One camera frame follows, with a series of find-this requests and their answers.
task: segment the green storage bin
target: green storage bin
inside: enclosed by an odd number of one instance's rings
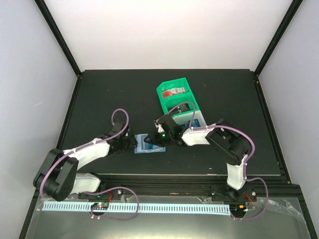
[[[168,96],[168,97],[164,98],[163,92],[170,90],[172,88],[184,88],[185,93],[172,95],[172,96]],[[180,79],[176,79],[176,80],[162,82],[156,88],[156,92],[159,96],[159,101],[160,101],[160,104],[161,104],[161,107],[163,109],[164,114],[167,114],[169,109],[171,109],[172,107],[174,107],[182,102],[189,101],[195,105],[196,114],[195,114],[194,120],[198,120],[200,126],[206,126],[206,122],[201,114],[201,111],[200,111],[199,106],[196,102],[195,96],[194,96],[193,92],[191,91],[191,88],[189,87],[189,84],[188,84],[187,79],[185,77],[180,78]],[[193,113],[193,105],[191,105],[191,104],[188,104],[188,105],[190,108],[189,111],[181,112],[181,113],[178,113],[178,114],[175,114],[172,116],[177,124],[180,124],[180,125],[187,124],[190,121],[192,113]]]

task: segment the purple cable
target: purple cable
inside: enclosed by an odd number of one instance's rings
[[[248,142],[250,143],[252,149],[251,149],[251,152],[250,154],[247,156],[247,158],[244,160],[244,166],[243,166],[243,177],[246,179],[246,163],[247,161],[253,156],[254,152],[255,152],[255,144],[254,144],[254,141],[247,135],[245,134],[244,132],[236,129],[236,128],[233,128],[233,127],[229,127],[229,126],[225,126],[225,125],[210,125],[210,126],[204,126],[204,127],[198,127],[198,128],[192,128],[193,131],[197,131],[197,130],[203,130],[203,129],[211,129],[211,128],[225,128],[225,129],[228,129],[228,130],[231,130],[231,131],[234,131],[240,135],[242,135],[243,137],[245,137]]]
[[[114,112],[117,112],[117,111],[122,111],[122,112],[124,112],[125,115],[126,115],[126,124],[125,124],[124,128],[123,128],[120,132],[118,132],[117,134],[115,134],[115,135],[113,135],[113,136],[111,136],[111,137],[109,137],[109,138],[99,140],[99,141],[97,141],[96,143],[101,143],[101,142],[104,142],[104,141],[108,141],[108,140],[111,140],[112,138],[115,138],[115,137],[119,136],[121,133],[124,132],[124,130],[126,129],[126,127],[129,125],[129,114],[128,114],[124,109],[117,109],[117,110],[115,110]],[[78,151],[78,150],[84,149],[84,148],[86,148],[86,147],[92,146],[93,144],[94,144],[93,142],[86,143],[86,144],[84,144],[84,145],[82,145],[82,146],[79,146],[79,147],[75,148],[75,151]],[[59,164],[60,162],[62,162],[67,156],[71,155],[72,153],[74,153],[74,151],[68,152],[67,154],[63,155],[63,156],[62,156],[61,158],[59,158],[59,159],[52,165],[52,167],[48,170],[48,172],[47,172],[46,175],[44,176],[44,178],[43,178],[43,180],[42,180],[42,183],[41,183],[41,185],[40,185],[40,196],[41,196],[41,197],[45,198],[45,195],[44,195],[44,193],[43,193],[44,184],[45,184],[46,180],[48,179],[48,177],[50,176],[50,174],[52,173],[52,171],[58,166],[58,164]]]
[[[113,126],[115,125],[115,123],[114,123],[114,116],[115,116],[115,114],[116,114],[117,111],[122,111],[122,112],[124,112],[124,113],[126,112],[124,109],[116,109],[116,110],[113,111],[112,116],[111,116],[111,122],[112,122],[112,125],[113,125]]]
[[[136,197],[136,201],[137,201],[137,207],[136,207],[136,211],[134,212],[134,214],[129,217],[129,218],[112,218],[112,217],[104,217],[104,216],[100,216],[100,218],[105,218],[105,219],[110,219],[110,220],[115,220],[115,221],[120,221],[120,222],[125,222],[125,221],[129,221],[133,218],[135,218],[137,215],[138,215],[138,212],[139,212],[139,208],[140,208],[140,201],[139,201],[139,198],[138,196],[136,195],[136,193],[132,190],[132,189],[129,189],[129,188],[126,188],[126,187],[114,187],[114,188],[110,188],[108,190],[105,190],[103,192],[99,192],[99,193],[90,193],[90,192],[84,192],[85,194],[88,194],[88,195],[93,195],[93,196],[97,196],[97,195],[101,195],[101,194],[104,194],[104,193],[107,193],[107,192],[110,192],[110,191],[113,191],[113,190],[116,190],[116,189],[125,189],[125,190],[128,190],[130,191],[135,197]],[[91,216],[95,216],[93,215],[93,210],[94,208],[92,208],[91,210]]]
[[[184,105],[184,104],[187,104],[187,103],[188,103],[188,104],[191,104],[191,105],[193,106],[193,115],[191,116],[190,122],[189,122],[189,128],[191,128],[191,124],[192,124],[192,122],[193,122],[193,119],[194,119],[195,113],[196,113],[196,107],[195,107],[195,104],[194,104],[193,102],[191,102],[191,101],[184,101],[184,102],[178,104],[177,106],[174,106],[173,108],[171,108],[171,109],[166,113],[166,115],[168,115],[170,112],[172,112],[173,110],[175,110],[177,107],[179,107],[179,106],[181,106],[181,105]]]
[[[257,215],[251,217],[251,218],[237,218],[235,217],[232,213],[230,213],[230,216],[234,219],[234,220],[243,220],[243,221],[248,221],[248,220],[253,220],[253,219],[256,219],[258,217],[260,217],[261,215],[263,215],[267,209],[267,206],[268,206],[268,187],[267,187],[267,184],[265,182],[264,179],[260,178],[260,177],[256,177],[256,178],[252,178],[252,179],[246,179],[247,182],[252,182],[252,181],[255,181],[255,180],[260,180],[263,182],[264,186],[265,186],[265,190],[266,190],[266,204],[265,204],[265,207],[264,209]]]

